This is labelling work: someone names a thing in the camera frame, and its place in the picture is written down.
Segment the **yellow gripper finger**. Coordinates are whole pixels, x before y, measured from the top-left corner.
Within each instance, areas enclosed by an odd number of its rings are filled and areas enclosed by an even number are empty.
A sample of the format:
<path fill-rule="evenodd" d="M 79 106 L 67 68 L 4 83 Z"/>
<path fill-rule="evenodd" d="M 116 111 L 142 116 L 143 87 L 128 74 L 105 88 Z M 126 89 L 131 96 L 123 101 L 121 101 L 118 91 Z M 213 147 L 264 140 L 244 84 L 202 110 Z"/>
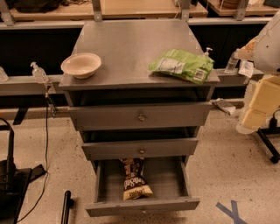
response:
<path fill-rule="evenodd" d="M 251 80 L 244 96 L 236 130 L 241 134 L 256 132 L 280 106 L 280 77 L 264 75 L 259 81 Z"/>

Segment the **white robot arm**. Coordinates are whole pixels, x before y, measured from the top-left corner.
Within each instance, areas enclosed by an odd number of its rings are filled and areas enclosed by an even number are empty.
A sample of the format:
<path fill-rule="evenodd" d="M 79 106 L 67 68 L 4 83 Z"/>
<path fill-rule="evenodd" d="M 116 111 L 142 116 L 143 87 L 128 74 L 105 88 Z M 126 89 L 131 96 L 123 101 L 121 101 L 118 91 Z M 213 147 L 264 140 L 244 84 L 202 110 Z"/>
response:
<path fill-rule="evenodd" d="M 244 108 L 236 130 L 251 134 L 266 123 L 280 106 L 280 12 L 262 28 L 259 34 L 237 51 L 237 58 L 254 62 L 264 76 L 251 83 L 245 93 Z"/>

